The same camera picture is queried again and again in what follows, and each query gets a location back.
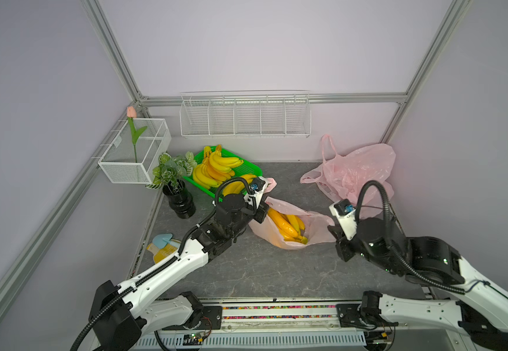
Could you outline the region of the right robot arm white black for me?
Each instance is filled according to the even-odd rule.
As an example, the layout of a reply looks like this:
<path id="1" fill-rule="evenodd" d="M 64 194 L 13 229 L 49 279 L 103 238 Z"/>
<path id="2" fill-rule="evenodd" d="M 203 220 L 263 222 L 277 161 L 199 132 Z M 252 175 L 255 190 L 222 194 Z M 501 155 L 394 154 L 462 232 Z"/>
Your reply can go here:
<path id="1" fill-rule="evenodd" d="M 386 273 L 448 294 L 426 301 L 368 290 L 357 309 L 341 311 L 343 324 L 371 329 L 417 323 L 468 336 L 489 350 L 508 350 L 508 292 L 454 247 L 439 238 L 407 237 L 392 218 L 339 220 L 328 230 L 341 260 L 360 256 Z"/>

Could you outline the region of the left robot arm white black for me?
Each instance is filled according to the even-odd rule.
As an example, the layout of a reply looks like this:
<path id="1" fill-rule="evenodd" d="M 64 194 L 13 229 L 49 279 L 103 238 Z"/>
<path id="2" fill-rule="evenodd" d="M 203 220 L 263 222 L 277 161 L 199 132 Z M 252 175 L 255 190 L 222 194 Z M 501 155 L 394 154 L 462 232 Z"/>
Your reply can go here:
<path id="1" fill-rule="evenodd" d="M 268 208 L 262 192 L 215 200 L 213 211 L 184 235 L 176 252 L 119 285 L 107 281 L 97 288 L 87 325 L 71 349 L 78 350 L 90 332 L 96 335 L 99 350 L 130 350 L 145 334 L 197 326 L 204 306 L 192 292 L 168 301 L 158 297 L 223 254 L 251 221 L 263 222 Z"/>

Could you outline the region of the plain pink plastic bag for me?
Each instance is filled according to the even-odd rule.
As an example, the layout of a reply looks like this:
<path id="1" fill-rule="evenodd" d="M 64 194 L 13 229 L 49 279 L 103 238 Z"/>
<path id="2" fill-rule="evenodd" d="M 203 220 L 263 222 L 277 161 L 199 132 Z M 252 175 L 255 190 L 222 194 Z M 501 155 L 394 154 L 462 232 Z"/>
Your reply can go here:
<path id="1" fill-rule="evenodd" d="M 347 199 L 357 203 L 363 186 L 371 180 L 380 182 L 389 199 L 394 190 L 387 179 L 396 154 L 388 144 L 378 143 L 356 149 L 346 155 L 337 152 L 330 135 L 321 138 L 322 163 L 300 178 L 302 184 L 316 184 L 332 202 Z"/>

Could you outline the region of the printed pink plastic bag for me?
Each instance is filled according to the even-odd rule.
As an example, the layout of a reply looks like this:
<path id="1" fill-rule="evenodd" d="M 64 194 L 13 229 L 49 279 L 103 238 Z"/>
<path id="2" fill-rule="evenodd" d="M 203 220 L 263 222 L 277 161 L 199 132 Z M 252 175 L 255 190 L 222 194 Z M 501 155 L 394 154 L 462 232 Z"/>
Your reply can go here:
<path id="1" fill-rule="evenodd" d="M 326 215 L 305 211 L 298 206 L 268 197 L 269 212 L 262 223 L 253 220 L 250 229 L 259 238 L 282 250 L 301 250 L 310 245 L 334 242 L 328 226 L 334 225 Z"/>

